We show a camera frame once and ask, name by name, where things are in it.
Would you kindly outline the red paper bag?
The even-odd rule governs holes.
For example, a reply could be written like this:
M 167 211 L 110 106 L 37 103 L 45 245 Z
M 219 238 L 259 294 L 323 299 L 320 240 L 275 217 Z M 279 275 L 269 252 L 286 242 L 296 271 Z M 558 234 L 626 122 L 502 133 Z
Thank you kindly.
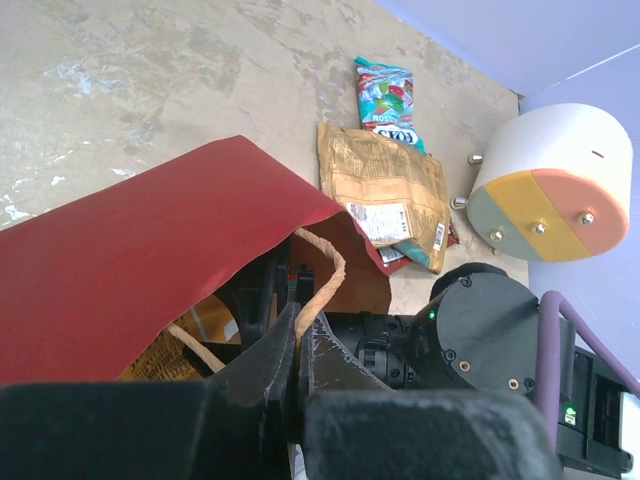
M 201 146 L 1 233 L 1 381 L 111 381 L 191 307 L 305 227 L 384 313 L 390 272 L 345 209 L 249 139 Z

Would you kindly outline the tan large snack bag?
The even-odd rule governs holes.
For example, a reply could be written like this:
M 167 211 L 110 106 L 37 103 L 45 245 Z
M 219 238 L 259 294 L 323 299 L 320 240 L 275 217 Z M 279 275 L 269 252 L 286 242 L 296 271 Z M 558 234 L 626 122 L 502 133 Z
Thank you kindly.
M 391 247 L 439 273 L 450 210 L 440 161 L 359 129 L 317 125 L 322 192 L 341 204 L 376 248 Z

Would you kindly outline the red chips bag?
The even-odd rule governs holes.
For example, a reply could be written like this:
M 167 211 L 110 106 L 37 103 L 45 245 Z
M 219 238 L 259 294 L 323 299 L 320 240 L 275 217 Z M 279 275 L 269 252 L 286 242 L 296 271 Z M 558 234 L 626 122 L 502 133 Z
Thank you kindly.
M 447 246 L 451 247 L 460 243 L 460 237 L 455 225 L 450 222 L 448 227 Z M 393 247 L 382 247 L 378 249 L 382 262 L 385 266 L 405 257 L 403 253 Z

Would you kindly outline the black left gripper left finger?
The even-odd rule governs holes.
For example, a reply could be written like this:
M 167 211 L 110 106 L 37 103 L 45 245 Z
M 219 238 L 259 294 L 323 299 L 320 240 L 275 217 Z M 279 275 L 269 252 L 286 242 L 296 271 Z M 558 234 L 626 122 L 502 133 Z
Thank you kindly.
M 2 477 L 290 478 L 299 310 L 203 380 L 3 388 Z

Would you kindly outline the teal snack packet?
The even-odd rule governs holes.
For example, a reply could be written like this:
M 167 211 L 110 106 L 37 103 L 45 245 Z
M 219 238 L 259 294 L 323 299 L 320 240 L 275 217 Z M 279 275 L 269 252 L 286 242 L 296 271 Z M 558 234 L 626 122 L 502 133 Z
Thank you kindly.
M 356 95 L 361 128 L 426 154 L 415 130 L 414 75 L 405 67 L 357 57 L 354 60 Z

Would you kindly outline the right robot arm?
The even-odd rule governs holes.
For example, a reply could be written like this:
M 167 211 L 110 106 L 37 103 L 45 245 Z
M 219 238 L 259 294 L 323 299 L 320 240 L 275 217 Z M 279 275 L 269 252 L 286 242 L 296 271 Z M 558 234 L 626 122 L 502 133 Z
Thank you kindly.
M 497 267 L 471 262 L 438 278 L 414 315 L 330 313 L 347 355 L 395 390 L 510 391 L 538 402 L 559 380 L 550 410 L 564 466 L 620 478 L 634 465 L 620 444 L 630 372 L 561 298 L 536 297 Z

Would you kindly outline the orange yellow snack bag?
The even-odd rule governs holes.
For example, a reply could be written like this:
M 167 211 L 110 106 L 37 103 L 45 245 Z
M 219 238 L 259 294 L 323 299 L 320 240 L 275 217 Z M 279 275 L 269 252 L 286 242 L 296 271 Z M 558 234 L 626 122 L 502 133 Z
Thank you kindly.
M 191 307 L 162 330 L 117 377 L 117 381 L 182 381 L 201 378 L 187 359 L 203 360 L 206 343 L 238 346 L 239 328 L 214 295 Z

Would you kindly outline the white cylinder toy drum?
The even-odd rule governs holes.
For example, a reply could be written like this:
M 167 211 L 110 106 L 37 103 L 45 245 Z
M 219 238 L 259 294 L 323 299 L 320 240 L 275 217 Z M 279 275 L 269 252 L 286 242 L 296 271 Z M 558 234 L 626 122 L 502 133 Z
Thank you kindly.
M 528 262 L 591 258 L 630 229 L 633 146 L 610 113 L 581 103 L 526 112 L 504 124 L 480 155 L 463 210 L 493 249 Z

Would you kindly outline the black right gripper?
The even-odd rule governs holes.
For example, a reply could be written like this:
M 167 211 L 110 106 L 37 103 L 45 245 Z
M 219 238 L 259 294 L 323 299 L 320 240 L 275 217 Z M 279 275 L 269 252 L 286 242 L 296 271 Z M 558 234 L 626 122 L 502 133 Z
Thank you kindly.
M 260 340 L 272 315 L 288 303 L 305 305 L 315 292 L 314 271 L 293 264 L 289 247 L 274 248 L 243 267 L 215 296 L 236 321 L 240 343 L 214 343 L 214 353 L 228 363 Z M 332 332 L 374 376 L 393 389 L 418 389 L 419 376 L 409 364 L 403 347 L 413 323 L 411 316 L 370 312 L 328 313 Z

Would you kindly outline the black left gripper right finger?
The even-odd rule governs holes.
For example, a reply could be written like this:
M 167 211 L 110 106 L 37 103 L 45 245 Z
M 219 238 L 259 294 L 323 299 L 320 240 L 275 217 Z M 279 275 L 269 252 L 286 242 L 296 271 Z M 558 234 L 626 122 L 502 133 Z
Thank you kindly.
M 559 479 L 543 421 L 519 396 L 400 390 L 319 315 L 301 340 L 301 448 L 310 479 Z

